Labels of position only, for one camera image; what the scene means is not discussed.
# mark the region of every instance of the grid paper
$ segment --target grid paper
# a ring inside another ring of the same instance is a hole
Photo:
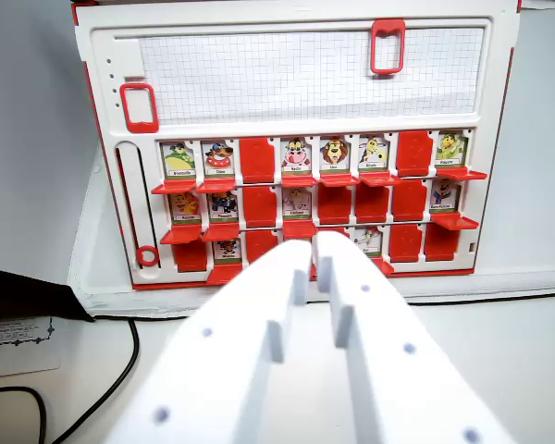
[[[368,31],[141,38],[161,125],[471,113],[482,28],[405,32],[401,72],[370,70]],[[377,38],[376,66],[398,39]]]

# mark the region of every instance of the black cable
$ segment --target black cable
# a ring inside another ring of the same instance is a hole
[[[96,410],[101,407],[105,401],[109,399],[109,397],[117,390],[117,388],[121,385],[124,379],[128,376],[133,366],[136,364],[138,360],[138,354],[140,353],[140,337],[138,336],[138,329],[136,328],[136,324],[133,319],[128,320],[129,330],[131,330],[131,337],[133,338],[133,351],[131,353],[131,357],[129,358],[128,365],[123,370],[121,375],[116,379],[113,385],[105,392],[105,394],[97,400],[90,408],[87,410],[78,420],[71,425],[68,430],[62,433],[58,438],[55,439],[53,444],[61,444],[66,439],[69,438],[72,433],[74,433],[82,424],[94,413]],[[37,401],[37,407],[39,408],[39,444],[44,444],[45,442],[45,429],[47,428],[47,414],[45,412],[45,404],[39,392],[34,388],[30,387],[23,387],[23,386],[11,386],[11,387],[0,387],[0,393],[7,392],[7,391],[24,391],[26,393],[30,393],[33,398]]]
[[[7,391],[24,391],[29,393],[37,401],[37,408],[39,409],[39,444],[44,444],[45,442],[45,429],[47,428],[47,413],[45,412],[45,404],[43,403],[43,398],[37,390],[30,387],[23,386],[10,386],[10,387],[0,387],[0,393]]]
[[[109,399],[109,397],[117,390],[117,388],[121,385],[123,380],[126,376],[130,373],[132,367],[136,364],[136,360],[138,359],[138,353],[140,352],[140,337],[138,336],[138,330],[136,329],[136,324],[134,323],[133,319],[128,321],[129,329],[131,330],[131,337],[133,338],[133,352],[131,353],[131,357],[129,358],[128,365],[123,370],[121,375],[116,379],[113,385],[109,388],[105,394],[97,400],[84,414],[78,418],[78,420],[69,427],[64,433],[62,433],[53,444],[61,444],[64,442],[72,433],[76,431],[76,429],[84,423],[96,410],[101,407],[105,401]]]

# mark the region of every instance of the cartoon lion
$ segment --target cartoon lion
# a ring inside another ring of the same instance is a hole
[[[200,212],[200,201],[190,192],[175,194],[173,204],[184,215],[197,215]]]
[[[348,145],[337,137],[332,138],[322,150],[323,159],[329,164],[338,164],[348,156]]]

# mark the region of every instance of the white plastic base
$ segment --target white plastic base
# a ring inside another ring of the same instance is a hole
[[[489,216],[483,227],[480,254],[475,273],[470,276],[395,277],[393,286],[410,302],[457,302],[519,298],[555,293],[555,269],[548,268],[546,257],[539,254],[527,266],[518,266],[518,258],[505,252],[520,250],[518,236],[495,236]],[[522,238],[534,241],[536,250],[551,245],[548,230],[531,239],[526,224],[515,225]],[[497,266],[498,254],[506,260]],[[217,287],[176,290],[133,290],[123,243],[119,234],[115,206],[111,197],[105,164],[100,150],[82,210],[79,231],[72,254],[68,284],[86,311],[92,316],[138,316],[168,318],[187,316],[202,305]],[[316,285],[310,286],[308,301],[325,301]]]

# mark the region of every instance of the black object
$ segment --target black object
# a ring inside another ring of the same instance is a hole
[[[109,388],[105,394],[97,400],[90,408],[87,410],[78,420],[71,425],[68,430],[62,433],[58,438],[55,439],[53,444],[61,444],[66,439],[69,438],[72,433],[74,433],[96,410],[101,407],[105,401],[109,399],[109,397],[117,390],[117,388],[121,385],[121,383],[125,380],[125,378],[130,373],[133,366],[136,364],[138,360],[138,354],[140,354],[140,336],[138,336],[138,329],[136,328],[136,324],[132,319],[128,321],[129,323],[129,330],[131,331],[131,337],[133,339],[133,351],[131,352],[131,357],[129,358],[128,365],[123,370],[121,375],[116,379],[113,385]],[[47,415],[45,413],[45,404],[41,395],[35,390],[34,388],[30,387],[22,387],[22,386],[12,386],[12,387],[0,387],[0,393],[6,391],[24,391],[30,393],[33,398],[37,401],[37,407],[39,408],[39,444],[44,444],[45,442],[45,429],[47,428]]]
[[[69,285],[0,271],[0,319],[36,316],[93,321]]]

